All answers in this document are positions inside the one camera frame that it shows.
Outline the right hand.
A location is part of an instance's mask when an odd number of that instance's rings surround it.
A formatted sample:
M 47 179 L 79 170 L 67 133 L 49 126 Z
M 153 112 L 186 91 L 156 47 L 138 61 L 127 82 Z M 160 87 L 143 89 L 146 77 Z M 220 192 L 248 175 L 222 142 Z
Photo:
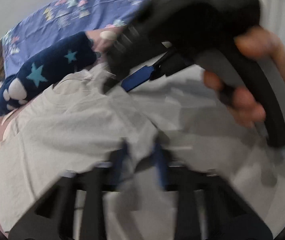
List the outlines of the right hand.
M 258 60 L 270 57 L 285 82 L 285 45 L 274 33 L 261 27 L 254 27 L 246 34 L 235 38 L 235 45 L 248 58 Z M 234 120 L 243 127 L 252 128 L 255 123 L 262 122 L 266 118 L 262 105 L 255 101 L 245 87 L 235 89 L 228 110 Z

